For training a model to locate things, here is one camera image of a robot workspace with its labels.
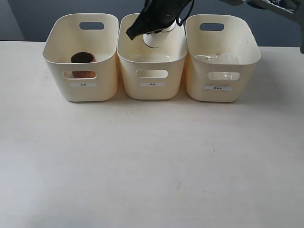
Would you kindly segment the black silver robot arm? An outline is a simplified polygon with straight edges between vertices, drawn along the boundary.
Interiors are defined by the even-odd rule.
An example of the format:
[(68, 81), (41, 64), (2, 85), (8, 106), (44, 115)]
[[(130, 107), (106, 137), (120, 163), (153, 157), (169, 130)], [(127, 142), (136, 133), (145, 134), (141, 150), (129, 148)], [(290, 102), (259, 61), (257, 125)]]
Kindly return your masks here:
[[(300, 52), (304, 53), (304, 2), (302, 0), (225, 0), (230, 6), (247, 4), (268, 10), (300, 26)], [(146, 0), (133, 24), (126, 30), (130, 40), (144, 34), (159, 34), (172, 25), (182, 26), (190, 17), (194, 0)]]

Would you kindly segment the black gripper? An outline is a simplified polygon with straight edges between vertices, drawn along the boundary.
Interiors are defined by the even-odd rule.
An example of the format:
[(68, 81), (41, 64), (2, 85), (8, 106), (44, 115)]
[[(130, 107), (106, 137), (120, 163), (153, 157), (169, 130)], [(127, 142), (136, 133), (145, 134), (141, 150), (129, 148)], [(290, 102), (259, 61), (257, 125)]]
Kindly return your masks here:
[(142, 12), (126, 34), (130, 40), (134, 40), (139, 35), (158, 33), (170, 27), (189, 4), (191, 12), (194, 3), (194, 0), (146, 0)]

